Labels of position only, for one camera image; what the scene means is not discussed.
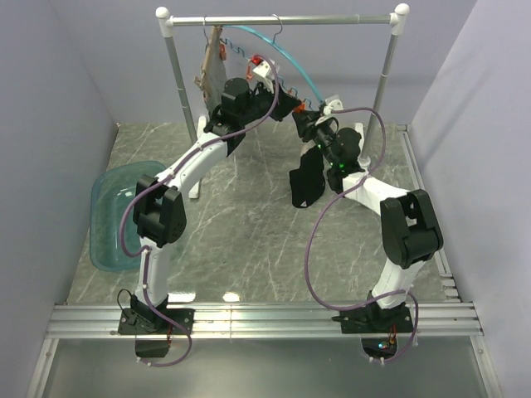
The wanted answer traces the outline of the black underwear beige waistband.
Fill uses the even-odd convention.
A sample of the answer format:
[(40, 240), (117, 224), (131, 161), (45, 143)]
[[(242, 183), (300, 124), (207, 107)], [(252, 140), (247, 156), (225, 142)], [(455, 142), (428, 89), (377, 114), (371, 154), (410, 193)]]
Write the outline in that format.
[(322, 197), (325, 189), (324, 160), (314, 143), (305, 143), (300, 165), (289, 172), (291, 201), (296, 208), (307, 208)]

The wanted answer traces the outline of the teal clip hanger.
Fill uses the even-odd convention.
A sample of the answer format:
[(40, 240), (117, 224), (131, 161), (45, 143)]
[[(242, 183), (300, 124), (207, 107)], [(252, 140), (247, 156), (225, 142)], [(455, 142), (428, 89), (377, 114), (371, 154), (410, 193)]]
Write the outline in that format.
[[(251, 28), (249, 26), (225, 25), (225, 27), (232, 28), (232, 29), (238, 29), (238, 30), (250, 33), (253, 36), (255, 36), (255, 37), (259, 38), (260, 40), (262, 40), (263, 42), (265, 42), (266, 44), (268, 44), (269, 46), (271, 46), (272, 48), (274, 48), (279, 54), (281, 54), (298, 71), (300, 76), (304, 79), (304, 81), (306, 82), (307, 86), (310, 88), (310, 90), (314, 94), (314, 97), (316, 98), (317, 103), (320, 106), (321, 104), (324, 103), (324, 98), (321, 95), (321, 93), (320, 93), (319, 89), (317, 88), (316, 84), (313, 82), (311, 77), (308, 75), (308, 73), (306, 72), (304, 67), (284, 47), (280, 46), (276, 42), (277, 36), (283, 32), (283, 22), (280, 20), (280, 17), (278, 15), (276, 15), (276, 14), (271, 14), (270, 16), (273, 17), (276, 21), (278, 21), (278, 24), (280, 25), (280, 30), (278, 32), (276, 32), (272, 38), (270, 38), (268, 36), (265, 36), (264, 34), (260, 33), (256, 29)], [(228, 45), (234, 52), (240, 54), (247, 61), (250, 60), (250, 57), (247, 57), (245, 55), (245, 52), (244, 52), (244, 50), (241, 47), (239, 47), (239, 46), (234, 47), (234, 45), (233, 45), (231, 40), (229, 40), (228, 38), (225, 38), (225, 39), (222, 38), (220, 40), (221, 40), (222, 44)], [(285, 87), (285, 82), (284, 82), (283, 78), (279, 77), (279, 82), (281, 83), (281, 87), (285, 90), (286, 87)], [(293, 94), (295, 96), (298, 95), (298, 90), (295, 87), (290, 86), (287, 91), (288, 91), (288, 94)], [(302, 102), (303, 102), (303, 104), (308, 105), (308, 108), (310, 110), (315, 110), (315, 109), (313, 109), (313, 105), (312, 105), (313, 102), (309, 98), (304, 97), (302, 99)]]

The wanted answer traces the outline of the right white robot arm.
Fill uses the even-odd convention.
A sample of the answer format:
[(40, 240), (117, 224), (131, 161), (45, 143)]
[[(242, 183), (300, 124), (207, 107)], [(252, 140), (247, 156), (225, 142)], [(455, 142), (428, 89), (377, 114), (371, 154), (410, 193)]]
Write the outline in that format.
[(364, 305), (341, 308), (336, 321), (345, 332), (385, 332), (394, 326), (412, 330), (405, 305), (422, 266), (442, 248), (443, 236), (429, 194), (406, 191), (372, 177), (360, 161), (363, 135), (341, 128), (334, 116), (317, 111), (293, 114), (297, 134), (310, 143), (300, 165), (290, 171), (292, 204), (313, 205), (330, 187), (338, 199), (349, 198), (380, 217), (386, 263)]

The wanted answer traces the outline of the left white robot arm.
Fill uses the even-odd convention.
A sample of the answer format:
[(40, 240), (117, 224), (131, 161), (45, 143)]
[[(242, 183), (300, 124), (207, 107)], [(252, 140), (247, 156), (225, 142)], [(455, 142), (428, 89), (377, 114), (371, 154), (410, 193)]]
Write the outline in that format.
[(249, 129), (267, 118), (281, 121), (300, 104), (277, 83), (272, 88), (261, 82), (250, 87), (243, 78), (229, 79), (196, 143), (157, 176), (139, 179), (133, 222), (142, 254), (130, 312), (146, 332), (162, 331), (169, 319), (168, 269), (171, 251), (187, 224), (184, 196), (237, 148)]

